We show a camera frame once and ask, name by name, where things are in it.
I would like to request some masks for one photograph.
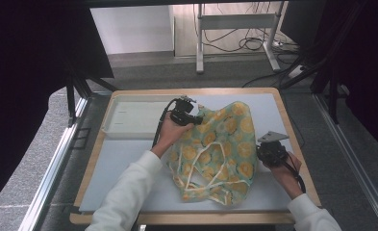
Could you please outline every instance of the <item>yellow and green fabric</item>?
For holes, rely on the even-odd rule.
[[[212,111],[199,106],[203,122],[171,149],[167,165],[184,201],[211,199],[223,205],[242,202],[257,169],[255,129],[249,107],[234,102]],[[192,181],[201,175],[202,182]]]

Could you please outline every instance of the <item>white tray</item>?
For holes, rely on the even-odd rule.
[[[112,139],[150,140],[167,104],[181,95],[119,95],[110,102],[102,130]]]

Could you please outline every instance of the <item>desk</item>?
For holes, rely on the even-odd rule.
[[[296,157],[302,162],[300,169],[303,175],[307,192],[312,201],[320,206],[314,183],[310,176],[308,167],[306,166],[302,152],[297,143],[296,137],[290,125],[285,106],[281,96],[276,89],[273,88],[254,88],[254,89],[185,89],[185,90],[123,90],[116,91],[112,97],[119,95],[133,94],[186,94],[186,95],[219,95],[219,94],[262,94],[271,93],[274,97],[276,106],[284,123],[287,134],[290,136],[290,145]],[[80,190],[74,202],[75,207],[79,207],[83,200],[84,194],[88,187],[89,181],[94,172],[105,134],[100,131],[95,141],[95,145],[90,156],[88,167],[84,175]],[[70,220],[76,224],[90,223],[92,215],[80,215],[73,213]],[[140,214],[138,224],[272,224],[272,223],[293,223],[292,215],[287,211],[270,211],[270,212],[244,212],[244,213],[156,213],[156,214]]]

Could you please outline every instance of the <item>white sleeve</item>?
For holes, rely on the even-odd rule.
[[[296,220],[294,228],[297,231],[341,231],[329,212],[317,208],[306,194],[296,197],[290,202],[288,208]]]
[[[155,175],[161,168],[159,157],[151,151],[145,151],[137,162],[131,163],[119,176],[101,207],[93,214],[86,230],[131,230],[144,199],[152,189]]]

